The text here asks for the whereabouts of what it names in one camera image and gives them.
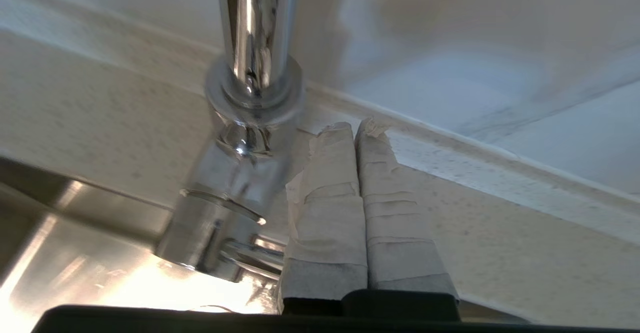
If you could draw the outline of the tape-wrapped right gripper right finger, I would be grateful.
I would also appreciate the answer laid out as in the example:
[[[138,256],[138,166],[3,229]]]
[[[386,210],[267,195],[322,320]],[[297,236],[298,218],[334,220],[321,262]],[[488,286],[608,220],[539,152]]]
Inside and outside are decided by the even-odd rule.
[[[457,295],[410,184],[386,135],[364,119],[355,138],[366,228],[368,285],[373,290]]]

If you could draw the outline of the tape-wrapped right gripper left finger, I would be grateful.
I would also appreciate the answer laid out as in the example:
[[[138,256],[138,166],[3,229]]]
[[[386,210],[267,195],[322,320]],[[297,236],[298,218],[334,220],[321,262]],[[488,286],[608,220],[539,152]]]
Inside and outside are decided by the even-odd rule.
[[[364,203],[347,122],[310,141],[309,161],[286,185],[289,239],[278,282],[282,315],[339,315],[368,287]]]

